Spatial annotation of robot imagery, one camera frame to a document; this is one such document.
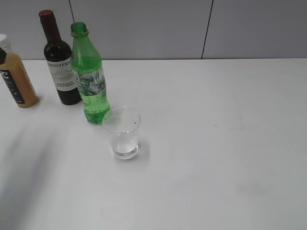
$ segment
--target bottle cap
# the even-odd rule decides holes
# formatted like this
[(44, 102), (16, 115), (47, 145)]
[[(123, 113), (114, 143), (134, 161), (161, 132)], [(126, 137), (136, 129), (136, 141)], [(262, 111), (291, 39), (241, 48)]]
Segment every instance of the bottle cap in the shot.
[(11, 43), (8, 40), (6, 34), (0, 34), (0, 48), (2, 48), (8, 54), (13, 53)]
[(38, 15), (47, 40), (61, 40), (58, 25), (56, 22), (56, 18), (54, 17), (53, 11), (43, 10), (39, 12)]
[(88, 35), (86, 25), (82, 22), (71, 24), (71, 35), (73, 37), (84, 37)]
[(0, 64), (5, 62), (7, 53), (0, 47)]

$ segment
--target gray wall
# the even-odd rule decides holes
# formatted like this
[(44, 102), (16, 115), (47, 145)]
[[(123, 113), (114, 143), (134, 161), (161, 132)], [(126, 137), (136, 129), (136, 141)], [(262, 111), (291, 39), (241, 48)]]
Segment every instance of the gray wall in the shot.
[[(210, 21), (212, 0), (71, 5), (103, 59), (307, 58), (307, 0), (213, 0)], [(23, 59), (44, 59), (43, 9), (54, 11), (63, 40), (72, 45), (69, 0), (1, 3), (0, 33)]]
[(307, 0), (214, 0), (203, 58), (307, 58)]
[(47, 41), (38, 16), (41, 10), (54, 11), (62, 39), (72, 45), (68, 0), (3, 0), (0, 9), (0, 34), (8, 36), (22, 59), (44, 59)]

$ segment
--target wine bottle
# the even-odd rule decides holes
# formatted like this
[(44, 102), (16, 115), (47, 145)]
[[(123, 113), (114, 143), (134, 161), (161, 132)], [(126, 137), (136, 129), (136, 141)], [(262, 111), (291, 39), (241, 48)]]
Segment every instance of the wine bottle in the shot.
[(76, 104), (81, 97), (71, 70), (71, 48), (59, 35), (53, 11), (41, 11), (39, 17), (47, 39), (44, 55), (59, 98), (63, 104)]

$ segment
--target wine label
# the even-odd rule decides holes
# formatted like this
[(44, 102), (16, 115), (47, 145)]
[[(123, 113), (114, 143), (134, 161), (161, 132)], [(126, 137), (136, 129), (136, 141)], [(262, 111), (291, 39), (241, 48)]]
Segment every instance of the wine label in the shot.
[(6, 85), (8, 86), (14, 100), (16, 101), (17, 104), (24, 104), (24, 99), (21, 95), (21, 93), (19, 92), (19, 89), (17, 88), (17, 85), (10, 73), (10, 71), (8, 70), (0, 70), (1, 76), (3, 77)]
[(92, 96), (106, 90), (106, 80), (101, 69), (90, 73), (78, 73), (73, 70), (79, 92), (84, 96)]
[(64, 61), (48, 61), (47, 64), (57, 90), (70, 91), (77, 88), (76, 80), (71, 70), (71, 59)]

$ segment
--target glass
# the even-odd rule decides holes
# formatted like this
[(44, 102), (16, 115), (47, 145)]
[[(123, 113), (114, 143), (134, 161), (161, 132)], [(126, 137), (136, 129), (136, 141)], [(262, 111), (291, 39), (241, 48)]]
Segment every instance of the glass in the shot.
[(103, 127), (109, 133), (114, 155), (122, 160), (134, 157), (138, 152), (140, 114), (128, 107), (110, 110), (103, 118)]

